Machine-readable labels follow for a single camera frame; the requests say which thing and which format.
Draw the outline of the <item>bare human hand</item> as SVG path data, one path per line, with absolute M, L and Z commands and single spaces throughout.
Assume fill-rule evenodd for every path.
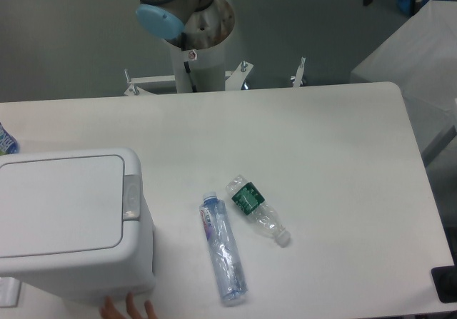
M 132 293 L 128 293 L 125 298 L 126 305 L 126 314 L 123 313 L 115 306 L 114 300 L 111 296 L 104 298 L 103 305 L 99 308 L 99 315 L 104 319 L 124 319 L 124 318 L 133 318 L 133 319 L 158 319 L 159 317 L 156 314 L 154 305 L 150 300 L 144 302 L 144 312 L 146 316 L 142 315 L 142 312 L 136 307 L 134 296 Z

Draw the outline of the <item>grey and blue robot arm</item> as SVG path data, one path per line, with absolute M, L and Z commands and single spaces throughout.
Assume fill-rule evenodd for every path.
M 172 40 L 184 32 L 192 14 L 210 6 L 213 0 L 139 0 L 136 18 L 151 35 Z

